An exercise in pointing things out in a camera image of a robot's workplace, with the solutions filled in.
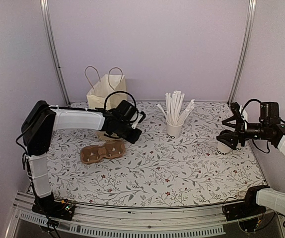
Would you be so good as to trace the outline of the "cream paper bag with handles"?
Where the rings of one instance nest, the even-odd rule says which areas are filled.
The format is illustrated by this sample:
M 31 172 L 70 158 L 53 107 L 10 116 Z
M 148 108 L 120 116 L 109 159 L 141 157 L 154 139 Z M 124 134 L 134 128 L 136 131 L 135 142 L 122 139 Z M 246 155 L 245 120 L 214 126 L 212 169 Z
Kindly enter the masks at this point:
M 86 71 L 88 69 L 94 69 L 98 76 L 98 82 L 95 84 L 92 84 L 91 80 L 87 76 Z M 111 74 L 112 70 L 117 69 L 120 71 L 120 75 L 113 75 Z M 104 75 L 103 77 L 100 77 L 98 70 L 89 65 L 84 70 L 84 75 L 91 86 L 91 89 L 86 94 L 88 106 L 90 109 L 95 108 L 104 108 L 104 102 L 108 95 L 110 95 L 113 92 L 116 91 L 126 91 L 126 79 L 123 74 L 123 71 L 119 67 L 113 67 L 109 70 L 108 74 Z M 126 94 L 114 94 L 111 97 L 109 97 L 107 103 L 106 103 L 106 110 L 116 108 L 122 100 L 127 100 Z M 105 134 L 105 132 L 97 131 L 96 132 L 99 139 L 102 140 L 112 140 L 114 138 L 110 138 Z

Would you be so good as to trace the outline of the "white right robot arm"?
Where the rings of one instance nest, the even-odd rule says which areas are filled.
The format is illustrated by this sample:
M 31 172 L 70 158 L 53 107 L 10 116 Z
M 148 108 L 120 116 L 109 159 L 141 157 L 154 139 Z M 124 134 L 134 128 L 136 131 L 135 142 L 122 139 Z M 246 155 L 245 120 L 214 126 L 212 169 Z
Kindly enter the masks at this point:
M 260 109 L 257 123 L 249 122 L 245 112 L 246 107 L 254 101 L 259 104 Z M 285 158 L 285 121 L 280 117 L 280 108 L 277 102 L 250 99 L 244 106 L 233 102 L 229 107 L 232 116 L 224 119 L 222 124 L 230 129 L 222 131 L 216 137 L 222 147 L 235 150 L 238 146 L 245 146 L 249 140 L 253 144 L 257 140 L 265 140 L 268 146 L 272 145 Z M 282 162 L 281 165 L 285 168 L 285 162 Z M 275 182 L 271 182 L 270 185 L 251 185 L 242 202 L 223 205 L 222 211 L 227 221 L 259 215 L 267 209 L 285 216 L 285 188 L 283 182 L 279 181 L 285 179 L 285 171 L 281 172 L 278 166 L 272 167 L 275 171 L 268 175 L 275 179 Z

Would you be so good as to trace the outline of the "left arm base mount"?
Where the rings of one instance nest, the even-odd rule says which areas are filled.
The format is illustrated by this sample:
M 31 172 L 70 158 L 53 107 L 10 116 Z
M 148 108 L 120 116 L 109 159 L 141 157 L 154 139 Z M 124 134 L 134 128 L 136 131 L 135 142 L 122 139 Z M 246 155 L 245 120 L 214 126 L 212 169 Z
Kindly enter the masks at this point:
M 71 221 L 75 211 L 75 203 L 68 199 L 56 201 L 51 193 L 51 195 L 44 198 L 36 196 L 32 211 L 50 218 Z

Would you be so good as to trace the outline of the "white paper cup corner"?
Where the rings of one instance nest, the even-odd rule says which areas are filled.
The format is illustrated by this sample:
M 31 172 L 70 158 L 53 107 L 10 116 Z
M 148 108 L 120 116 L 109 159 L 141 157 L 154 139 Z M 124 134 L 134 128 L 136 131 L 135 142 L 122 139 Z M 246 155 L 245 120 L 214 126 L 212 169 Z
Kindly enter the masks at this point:
M 221 142 L 217 143 L 216 150 L 219 155 L 228 155 L 230 152 L 232 152 L 232 149 L 230 147 Z

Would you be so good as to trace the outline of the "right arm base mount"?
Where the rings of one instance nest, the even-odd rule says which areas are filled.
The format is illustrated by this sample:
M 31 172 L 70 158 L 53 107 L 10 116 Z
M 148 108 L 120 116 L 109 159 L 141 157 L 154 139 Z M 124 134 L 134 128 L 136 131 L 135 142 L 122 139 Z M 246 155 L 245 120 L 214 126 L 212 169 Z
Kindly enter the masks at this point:
M 226 217 L 227 221 L 233 221 L 243 219 L 255 215 L 262 215 L 262 218 L 255 218 L 253 221 L 244 221 L 239 224 L 240 228 L 247 233 L 256 232 L 264 218 L 266 207 L 260 206 L 256 203 L 257 192 L 264 188 L 270 188 L 267 185 L 259 185 L 248 188 L 244 201 L 222 205 L 222 212 Z

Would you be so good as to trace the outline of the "brown cardboard cup carrier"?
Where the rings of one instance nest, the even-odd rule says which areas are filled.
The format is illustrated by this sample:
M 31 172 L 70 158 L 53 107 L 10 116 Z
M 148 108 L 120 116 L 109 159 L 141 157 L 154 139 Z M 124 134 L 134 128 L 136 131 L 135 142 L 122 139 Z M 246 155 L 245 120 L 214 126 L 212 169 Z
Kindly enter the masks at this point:
M 103 159 L 120 158 L 125 153 L 125 145 L 121 140 L 107 141 L 103 145 L 91 145 L 81 149 L 80 160 L 84 164 L 98 163 Z

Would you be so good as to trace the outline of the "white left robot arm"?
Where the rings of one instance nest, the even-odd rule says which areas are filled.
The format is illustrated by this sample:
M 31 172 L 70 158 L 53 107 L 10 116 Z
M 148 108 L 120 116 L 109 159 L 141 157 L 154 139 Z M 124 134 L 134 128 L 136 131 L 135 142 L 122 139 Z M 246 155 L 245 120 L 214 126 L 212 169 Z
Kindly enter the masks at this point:
M 58 130 L 87 129 L 115 134 L 131 144 L 142 131 L 137 124 L 144 120 L 134 104 L 123 100 L 113 109 L 75 108 L 49 105 L 38 101 L 25 119 L 15 143 L 23 149 L 22 167 L 32 184 L 35 203 L 46 215 L 54 215 L 57 202 L 50 187 L 47 154 Z

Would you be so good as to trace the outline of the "white paper coffee cup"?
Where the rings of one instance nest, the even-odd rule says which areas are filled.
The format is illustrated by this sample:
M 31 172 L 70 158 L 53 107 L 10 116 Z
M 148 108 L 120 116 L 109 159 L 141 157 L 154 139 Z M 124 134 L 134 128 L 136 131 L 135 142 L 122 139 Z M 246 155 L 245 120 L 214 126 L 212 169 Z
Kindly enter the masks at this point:
M 237 147 L 235 150 L 236 150 L 236 151 L 241 151 L 241 150 L 243 150 L 243 148 L 244 148 L 244 147 L 241 147 L 241 146 L 240 146 L 240 147 Z

